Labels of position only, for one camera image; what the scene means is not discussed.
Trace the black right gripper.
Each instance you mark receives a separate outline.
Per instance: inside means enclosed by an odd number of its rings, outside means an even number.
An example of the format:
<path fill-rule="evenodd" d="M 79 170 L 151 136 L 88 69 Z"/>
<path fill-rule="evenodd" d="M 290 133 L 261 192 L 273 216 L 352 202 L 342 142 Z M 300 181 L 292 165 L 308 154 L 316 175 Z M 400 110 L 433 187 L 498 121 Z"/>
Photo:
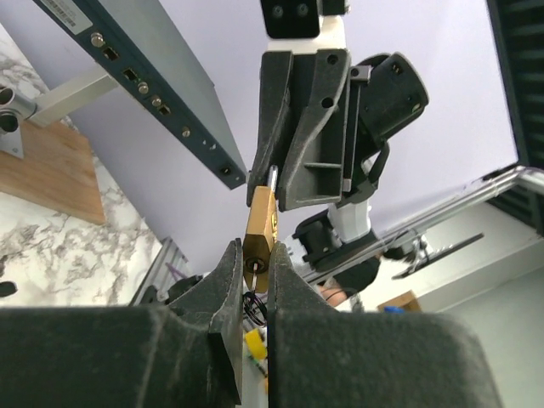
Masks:
<path fill-rule="evenodd" d="M 247 204 L 272 166 L 281 169 L 282 212 L 338 201 L 343 176 L 350 182 L 343 204 L 359 204 L 375 193 L 390 153 L 388 140 L 422 115 L 429 97 L 401 53 L 373 55 L 352 66 L 348 85 L 349 63 L 345 48 L 264 53 Z"/>

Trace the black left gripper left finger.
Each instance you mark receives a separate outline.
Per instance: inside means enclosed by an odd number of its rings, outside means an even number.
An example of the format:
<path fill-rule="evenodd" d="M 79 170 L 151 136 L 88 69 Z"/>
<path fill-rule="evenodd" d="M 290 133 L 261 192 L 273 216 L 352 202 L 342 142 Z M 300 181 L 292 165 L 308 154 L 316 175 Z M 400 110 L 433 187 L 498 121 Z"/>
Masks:
<path fill-rule="evenodd" d="M 233 407 L 242 396 L 243 256 L 168 304 L 4 308 L 4 407 Z"/>

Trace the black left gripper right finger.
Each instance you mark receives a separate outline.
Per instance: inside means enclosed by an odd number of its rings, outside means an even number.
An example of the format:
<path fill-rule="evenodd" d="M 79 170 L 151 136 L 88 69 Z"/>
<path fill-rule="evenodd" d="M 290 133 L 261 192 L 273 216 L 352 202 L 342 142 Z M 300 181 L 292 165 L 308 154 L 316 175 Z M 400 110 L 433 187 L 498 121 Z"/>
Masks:
<path fill-rule="evenodd" d="M 294 270 L 269 266 L 272 407 L 499 407 L 477 336 L 446 314 L 341 312 Z"/>

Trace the brass padlock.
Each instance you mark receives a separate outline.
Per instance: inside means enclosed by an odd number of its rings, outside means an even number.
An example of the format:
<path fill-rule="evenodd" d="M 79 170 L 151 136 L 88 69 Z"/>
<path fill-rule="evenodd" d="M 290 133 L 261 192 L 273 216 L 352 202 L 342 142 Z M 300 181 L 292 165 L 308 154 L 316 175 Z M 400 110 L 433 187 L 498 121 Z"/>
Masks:
<path fill-rule="evenodd" d="M 248 289 L 256 293 L 268 291 L 270 257 L 278 238 L 278 172 L 276 165 L 271 166 L 267 184 L 255 188 L 243 240 L 244 279 Z"/>

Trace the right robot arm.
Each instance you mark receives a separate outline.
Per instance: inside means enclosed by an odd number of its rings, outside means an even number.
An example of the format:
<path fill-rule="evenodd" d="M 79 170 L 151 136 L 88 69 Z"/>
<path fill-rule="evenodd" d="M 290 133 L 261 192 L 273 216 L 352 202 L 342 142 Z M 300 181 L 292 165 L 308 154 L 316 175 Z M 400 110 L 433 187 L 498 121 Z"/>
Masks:
<path fill-rule="evenodd" d="M 263 55 L 243 240 L 243 273 L 251 289 L 268 289 L 281 212 L 323 206 L 293 235 L 304 248 L 304 262 L 316 271 L 335 268 L 364 247 L 389 140 L 428 102 L 422 79 L 403 54 L 377 54 L 357 65 L 345 49 Z"/>

